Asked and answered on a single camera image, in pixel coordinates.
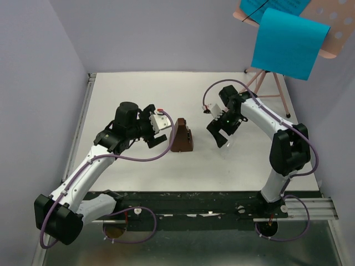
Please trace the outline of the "clear plastic metronome cover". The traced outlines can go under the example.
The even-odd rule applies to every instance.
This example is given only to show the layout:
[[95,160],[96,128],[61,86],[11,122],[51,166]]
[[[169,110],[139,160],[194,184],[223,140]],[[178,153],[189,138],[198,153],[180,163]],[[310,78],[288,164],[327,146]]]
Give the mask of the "clear plastic metronome cover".
[[223,158],[227,158],[230,156],[231,152],[233,151],[234,140],[229,139],[221,148],[220,154]]

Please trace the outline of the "brown wooden metronome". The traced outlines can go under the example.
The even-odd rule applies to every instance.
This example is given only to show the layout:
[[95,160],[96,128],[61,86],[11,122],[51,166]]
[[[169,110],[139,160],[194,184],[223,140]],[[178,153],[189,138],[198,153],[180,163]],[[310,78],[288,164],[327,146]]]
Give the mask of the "brown wooden metronome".
[[175,138],[173,145],[170,148],[171,152],[192,152],[194,149],[194,142],[192,132],[186,124],[184,118],[178,118],[175,123]]

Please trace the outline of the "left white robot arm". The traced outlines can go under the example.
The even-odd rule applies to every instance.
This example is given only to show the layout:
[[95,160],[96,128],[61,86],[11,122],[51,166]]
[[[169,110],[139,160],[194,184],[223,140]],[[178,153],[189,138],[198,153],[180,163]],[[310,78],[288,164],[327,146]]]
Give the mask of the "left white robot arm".
[[114,119],[97,134],[89,153],[72,174],[49,196],[41,194],[34,201],[40,246],[43,249],[53,246],[45,244],[45,235],[69,245],[86,224],[104,216],[116,219],[123,215],[127,219],[132,208],[124,208],[123,196],[107,190],[94,199],[84,197],[113,162],[133,160],[122,153],[134,142],[143,140],[153,148],[166,141],[166,135],[157,137],[156,134],[168,128],[173,129],[174,122],[163,109],[156,109],[153,104],[140,109],[132,102],[120,103]]

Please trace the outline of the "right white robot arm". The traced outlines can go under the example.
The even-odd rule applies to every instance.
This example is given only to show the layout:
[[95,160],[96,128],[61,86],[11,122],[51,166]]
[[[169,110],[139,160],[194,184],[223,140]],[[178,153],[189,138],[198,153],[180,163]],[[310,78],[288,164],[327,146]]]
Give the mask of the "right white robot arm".
[[252,121],[271,140],[269,162],[271,172],[266,184],[260,190],[261,200],[255,203],[256,213],[268,217],[275,211],[291,178],[297,175],[311,159],[308,129],[304,124],[293,124],[277,115],[251,91],[239,93],[232,85],[219,92],[224,104],[202,106],[204,113],[211,114],[207,125],[219,148],[227,144],[227,136],[233,135],[242,122]]

